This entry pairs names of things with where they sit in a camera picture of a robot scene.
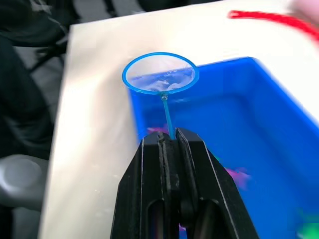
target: green toy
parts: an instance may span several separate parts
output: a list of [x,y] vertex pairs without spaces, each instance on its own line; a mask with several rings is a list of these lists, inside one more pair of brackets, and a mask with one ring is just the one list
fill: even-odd
[[319,223],[307,223],[298,233],[300,239],[319,239]]

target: pink toy fish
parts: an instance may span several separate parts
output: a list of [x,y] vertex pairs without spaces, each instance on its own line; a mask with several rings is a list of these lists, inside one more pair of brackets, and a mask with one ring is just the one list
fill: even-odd
[[229,173],[229,175],[233,178],[235,184],[243,189],[247,189],[247,181],[250,179],[250,176],[246,174],[246,170],[243,168],[240,168],[236,171],[233,171],[231,169],[226,168],[226,171]]
[[164,124],[162,128],[156,127],[156,128],[148,128],[148,134],[151,134],[153,132],[163,132],[168,134],[167,124]]

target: toy fish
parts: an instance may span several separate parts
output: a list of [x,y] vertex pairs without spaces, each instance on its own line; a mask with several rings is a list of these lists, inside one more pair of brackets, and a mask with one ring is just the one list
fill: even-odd
[[250,179],[250,176],[246,174],[246,169],[240,168],[236,171],[233,171],[231,169],[226,168],[226,171],[229,173],[229,175],[233,178],[235,184],[243,189],[247,189],[247,181]]
[[297,234],[300,239],[318,239],[319,238],[319,223],[305,224],[302,230]]
[[151,134],[153,132],[163,132],[168,134],[167,124],[164,124],[163,127],[147,128],[147,130],[148,130],[148,134]]

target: gray chair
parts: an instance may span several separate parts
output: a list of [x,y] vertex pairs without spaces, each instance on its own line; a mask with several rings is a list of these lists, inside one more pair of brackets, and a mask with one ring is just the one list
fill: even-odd
[[0,204],[41,211],[48,161],[11,155],[0,160]]

